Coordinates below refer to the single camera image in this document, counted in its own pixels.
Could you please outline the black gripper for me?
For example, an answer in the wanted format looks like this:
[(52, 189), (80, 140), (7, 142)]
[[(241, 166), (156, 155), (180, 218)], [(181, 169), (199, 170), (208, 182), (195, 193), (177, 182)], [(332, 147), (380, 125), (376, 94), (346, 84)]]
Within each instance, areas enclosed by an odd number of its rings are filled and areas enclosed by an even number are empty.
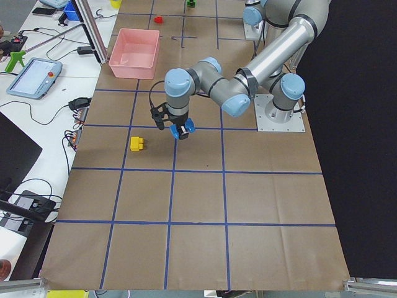
[(171, 133), (179, 133), (179, 139), (184, 140), (189, 137), (189, 130), (184, 126), (186, 120), (189, 117), (189, 113), (186, 112), (182, 115), (174, 115), (170, 112), (167, 112), (168, 121), (171, 121), (173, 125), (170, 126)]

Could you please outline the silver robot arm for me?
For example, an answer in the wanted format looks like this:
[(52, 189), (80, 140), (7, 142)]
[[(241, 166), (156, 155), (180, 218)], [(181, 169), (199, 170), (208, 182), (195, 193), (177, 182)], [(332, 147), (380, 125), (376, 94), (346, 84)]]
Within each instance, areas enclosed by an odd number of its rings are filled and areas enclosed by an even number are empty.
[(305, 82), (297, 74), (283, 72), (283, 64), (309, 45), (324, 29), (329, 1), (246, 1), (245, 23), (268, 24), (264, 49), (233, 78), (222, 75), (219, 62), (212, 57), (200, 60), (187, 69), (169, 70), (164, 79), (166, 102), (162, 112), (151, 110), (158, 129), (170, 121), (175, 139), (183, 140), (194, 132), (189, 118), (190, 97), (203, 91), (232, 117), (241, 116), (249, 107), (259, 87), (273, 95), (269, 109), (276, 115), (273, 122), (288, 120), (293, 108), (305, 92)]
[(246, 0), (244, 2), (243, 21), (255, 26), (265, 20), (265, 5), (267, 0)]

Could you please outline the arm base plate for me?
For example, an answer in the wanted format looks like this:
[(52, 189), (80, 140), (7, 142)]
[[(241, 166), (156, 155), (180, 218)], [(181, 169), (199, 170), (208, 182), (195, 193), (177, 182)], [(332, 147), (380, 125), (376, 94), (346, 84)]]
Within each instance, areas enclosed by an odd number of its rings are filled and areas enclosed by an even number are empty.
[(301, 112), (281, 111), (274, 105), (271, 94), (256, 94), (254, 110), (258, 132), (306, 132)]
[(261, 35), (263, 25), (264, 25), (263, 21), (258, 23), (257, 25), (249, 25), (244, 22), (243, 26), (244, 26), (245, 40), (248, 41), (258, 40)]

